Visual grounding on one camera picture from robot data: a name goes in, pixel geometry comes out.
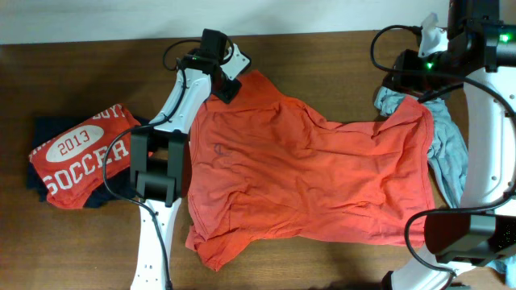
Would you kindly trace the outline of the plain orange-red t-shirt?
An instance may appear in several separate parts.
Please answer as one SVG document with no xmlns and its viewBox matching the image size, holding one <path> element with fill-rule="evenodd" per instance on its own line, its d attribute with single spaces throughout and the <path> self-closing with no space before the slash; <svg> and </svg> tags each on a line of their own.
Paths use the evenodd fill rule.
<svg viewBox="0 0 516 290">
<path fill-rule="evenodd" d="M 423 244 L 423 224 L 407 220 L 435 205 L 425 106 L 404 97 L 384 121 L 331 122 L 260 72 L 240 81 L 232 103 L 202 104 L 190 133 L 185 245 L 205 266 L 261 239 Z"/>
</svg>

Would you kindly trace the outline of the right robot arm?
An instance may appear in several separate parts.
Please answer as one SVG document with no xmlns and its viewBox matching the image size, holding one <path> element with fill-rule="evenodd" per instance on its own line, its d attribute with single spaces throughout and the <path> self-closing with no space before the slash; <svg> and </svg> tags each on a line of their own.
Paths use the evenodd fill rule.
<svg viewBox="0 0 516 290">
<path fill-rule="evenodd" d="M 412 28 L 384 84 L 421 103 L 462 89 L 468 105 L 468 175 L 455 208 L 419 214 L 424 246 L 391 271 L 384 289 L 449 289 L 466 271 L 515 254 L 515 28 L 497 1 L 452 0 L 447 27 L 429 15 Z"/>
</svg>

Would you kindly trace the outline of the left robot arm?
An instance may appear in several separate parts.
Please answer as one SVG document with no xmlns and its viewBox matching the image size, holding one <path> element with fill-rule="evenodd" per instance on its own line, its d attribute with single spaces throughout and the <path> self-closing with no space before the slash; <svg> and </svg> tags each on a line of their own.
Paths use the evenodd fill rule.
<svg viewBox="0 0 516 290">
<path fill-rule="evenodd" d="M 228 104 L 251 64 L 221 31 L 205 29 L 197 48 L 176 65 L 167 101 L 148 124 L 131 133 L 130 182 L 137 192 L 140 235 L 133 289 L 170 289 L 174 223 L 192 176 L 189 133 L 201 105 L 216 96 Z"/>
</svg>

